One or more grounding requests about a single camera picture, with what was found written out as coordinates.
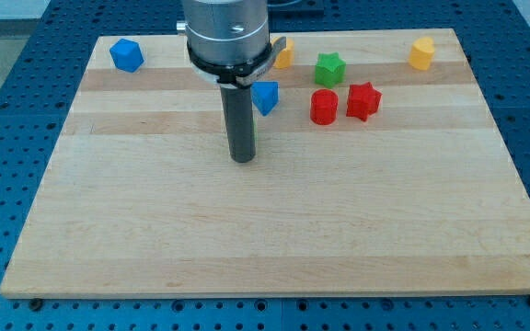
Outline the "yellow block behind arm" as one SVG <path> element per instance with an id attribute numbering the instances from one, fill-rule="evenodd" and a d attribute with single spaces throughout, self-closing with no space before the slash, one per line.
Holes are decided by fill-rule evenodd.
<path id="1" fill-rule="evenodd" d="M 286 38 L 286 47 L 277 55 L 273 67 L 276 69 L 287 69 L 294 63 L 294 41 Z"/>

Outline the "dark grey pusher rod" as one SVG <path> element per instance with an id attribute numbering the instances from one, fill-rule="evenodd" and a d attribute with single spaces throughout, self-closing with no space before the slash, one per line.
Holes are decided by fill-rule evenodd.
<path id="1" fill-rule="evenodd" d="M 220 88 L 231 158 L 247 163 L 256 154 L 255 128 L 249 88 Z"/>

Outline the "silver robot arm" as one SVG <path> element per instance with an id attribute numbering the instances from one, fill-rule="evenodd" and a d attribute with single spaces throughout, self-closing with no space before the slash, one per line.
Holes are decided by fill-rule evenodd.
<path id="1" fill-rule="evenodd" d="M 195 67 L 220 86 L 231 158 L 256 153 L 251 75 L 271 53 L 266 0 L 182 0 L 187 48 Z"/>

